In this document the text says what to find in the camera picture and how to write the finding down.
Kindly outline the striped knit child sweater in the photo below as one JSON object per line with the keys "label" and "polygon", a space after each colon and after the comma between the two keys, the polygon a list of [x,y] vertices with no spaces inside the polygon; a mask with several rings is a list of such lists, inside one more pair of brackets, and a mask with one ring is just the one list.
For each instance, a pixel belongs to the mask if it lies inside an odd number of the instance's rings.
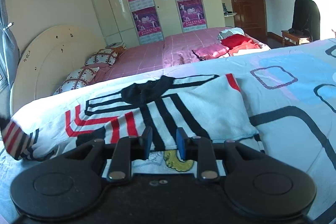
{"label": "striped knit child sweater", "polygon": [[1,120],[1,147],[15,160],[44,161],[93,139],[116,144],[153,131],[149,168],[193,168],[177,153],[178,129],[213,143],[236,140],[264,151],[232,74],[197,75],[129,86],[97,84],[39,99]]}

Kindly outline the red clothing pile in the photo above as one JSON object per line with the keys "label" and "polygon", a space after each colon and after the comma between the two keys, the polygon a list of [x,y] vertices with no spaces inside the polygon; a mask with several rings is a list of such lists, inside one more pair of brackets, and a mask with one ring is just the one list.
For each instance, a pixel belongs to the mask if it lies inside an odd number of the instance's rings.
{"label": "red clothing pile", "polygon": [[258,43],[255,43],[252,39],[240,34],[234,34],[232,36],[228,36],[225,39],[222,39],[221,44],[229,48],[228,54],[230,56],[237,54],[241,50],[261,49]]}

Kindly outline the blue patterned bed sheet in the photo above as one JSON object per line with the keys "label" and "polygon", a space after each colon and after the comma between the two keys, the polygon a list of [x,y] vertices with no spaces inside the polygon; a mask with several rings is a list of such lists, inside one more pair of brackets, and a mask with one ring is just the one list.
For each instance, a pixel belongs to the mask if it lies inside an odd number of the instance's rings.
{"label": "blue patterned bed sheet", "polygon": [[233,74],[256,139],[244,144],[308,173],[317,185],[309,216],[335,223],[335,40],[215,59],[107,80],[29,103],[14,119],[27,131],[42,119],[84,105],[83,96],[115,92],[161,76]]}

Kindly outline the near patterned pillow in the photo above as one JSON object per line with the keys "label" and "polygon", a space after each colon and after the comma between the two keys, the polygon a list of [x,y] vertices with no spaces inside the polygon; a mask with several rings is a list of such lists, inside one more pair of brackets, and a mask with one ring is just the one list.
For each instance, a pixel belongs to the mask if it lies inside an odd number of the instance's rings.
{"label": "near patterned pillow", "polygon": [[73,71],[66,77],[60,87],[57,88],[54,95],[88,86],[99,70],[99,67],[85,67]]}

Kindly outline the patterned pillow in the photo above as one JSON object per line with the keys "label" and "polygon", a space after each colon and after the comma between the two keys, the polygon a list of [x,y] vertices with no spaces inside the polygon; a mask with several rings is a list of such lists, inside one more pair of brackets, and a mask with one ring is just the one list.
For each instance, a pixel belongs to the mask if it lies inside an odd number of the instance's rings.
{"label": "patterned pillow", "polygon": [[113,65],[124,51],[125,49],[123,47],[100,49],[85,62],[85,65],[98,63]]}
{"label": "patterned pillow", "polygon": [[66,77],[60,87],[57,88],[54,95],[88,86],[99,70],[99,67],[85,67],[73,71]]}

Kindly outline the cream round headboard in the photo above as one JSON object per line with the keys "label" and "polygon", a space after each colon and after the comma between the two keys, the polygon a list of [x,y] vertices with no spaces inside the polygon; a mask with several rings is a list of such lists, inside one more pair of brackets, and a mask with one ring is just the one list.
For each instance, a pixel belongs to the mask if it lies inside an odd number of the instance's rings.
{"label": "cream round headboard", "polygon": [[78,26],[57,25],[43,31],[30,42],[19,62],[10,92],[10,114],[51,96],[71,72],[105,47],[104,39]]}

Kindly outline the far patterned pillow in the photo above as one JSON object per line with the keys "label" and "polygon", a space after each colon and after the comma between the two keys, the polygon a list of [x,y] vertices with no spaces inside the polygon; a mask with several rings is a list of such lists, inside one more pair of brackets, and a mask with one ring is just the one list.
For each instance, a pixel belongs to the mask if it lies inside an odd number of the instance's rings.
{"label": "far patterned pillow", "polygon": [[85,62],[85,65],[98,63],[113,65],[124,51],[125,49],[123,47],[100,49]]}

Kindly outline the folded pink cloth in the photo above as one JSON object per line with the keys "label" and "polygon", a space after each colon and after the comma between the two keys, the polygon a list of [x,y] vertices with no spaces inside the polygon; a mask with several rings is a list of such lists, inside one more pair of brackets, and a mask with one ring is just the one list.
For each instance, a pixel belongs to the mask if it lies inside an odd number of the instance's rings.
{"label": "folded pink cloth", "polygon": [[222,44],[212,44],[206,47],[201,47],[196,50],[192,50],[192,53],[200,60],[217,59],[228,53],[230,49]]}

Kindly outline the blue curtain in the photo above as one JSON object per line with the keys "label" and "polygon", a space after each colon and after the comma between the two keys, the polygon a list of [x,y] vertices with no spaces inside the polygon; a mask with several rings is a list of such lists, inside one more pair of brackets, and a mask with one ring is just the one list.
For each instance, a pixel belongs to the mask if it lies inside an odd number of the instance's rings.
{"label": "blue curtain", "polygon": [[8,86],[11,88],[17,75],[17,69],[20,59],[20,51],[17,41],[14,37],[11,27],[14,25],[10,22],[7,14],[6,1],[1,0],[1,34],[2,34],[2,56],[1,61],[6,72]]}

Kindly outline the white patterned garment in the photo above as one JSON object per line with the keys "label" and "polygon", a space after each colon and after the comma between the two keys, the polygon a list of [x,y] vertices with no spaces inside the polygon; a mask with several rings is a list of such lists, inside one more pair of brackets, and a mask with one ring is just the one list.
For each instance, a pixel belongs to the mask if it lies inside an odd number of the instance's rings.
{"label": "white patterned garment", "polygon": [[233,36],[233,35],[244,36],[245,32],[239,27],[229,28],[229,29],[225,29],[225,30],[219,32],[217,38],[218,38],[218,40],[221,41],[221,40],[229,38],[230,36]]}

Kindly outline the pink plaid bed cover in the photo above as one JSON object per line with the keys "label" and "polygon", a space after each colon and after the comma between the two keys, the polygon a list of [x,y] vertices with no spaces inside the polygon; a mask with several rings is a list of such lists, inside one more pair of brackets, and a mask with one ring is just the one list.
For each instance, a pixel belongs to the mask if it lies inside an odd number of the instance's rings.
{"label": "pink plaid bed cover", "polygon": [[171,35],[160,42],[129,48],[113,65],[104,63],[92,65],[100,69],[90,84],[198,62],[194,50],[220,43],[218,39],[220,32],[231,30],[228,27],[206,28]]}

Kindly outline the black office chair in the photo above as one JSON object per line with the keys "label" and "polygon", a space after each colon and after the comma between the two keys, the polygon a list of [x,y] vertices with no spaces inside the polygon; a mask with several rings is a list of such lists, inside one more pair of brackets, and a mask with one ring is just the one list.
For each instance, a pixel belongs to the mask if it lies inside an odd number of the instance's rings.
{"label": "black office chair", "polygon": [[314,42],[320,39],[320,22],[321,15],[314,1],[295,0],[293,22],[288,32],[303,35]]}

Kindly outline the lower left pink poster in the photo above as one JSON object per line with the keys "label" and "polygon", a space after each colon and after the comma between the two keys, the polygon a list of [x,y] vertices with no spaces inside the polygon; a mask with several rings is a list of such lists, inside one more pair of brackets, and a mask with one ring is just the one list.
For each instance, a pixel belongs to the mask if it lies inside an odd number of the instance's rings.
{"label": "lower left pink poster", "polygon": [[141,45],[163,41],[163,33],[155,7],[132,12]]}

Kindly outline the lower right pink poster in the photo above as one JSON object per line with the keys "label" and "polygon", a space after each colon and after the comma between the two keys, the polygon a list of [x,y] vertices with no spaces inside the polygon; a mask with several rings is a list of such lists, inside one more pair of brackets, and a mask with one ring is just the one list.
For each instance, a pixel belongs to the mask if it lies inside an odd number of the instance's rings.
{"label": "lower right pink poster", "polygon": [[183,32],[207,28],[202,0],[183,0],[177,2],[181,16]]}

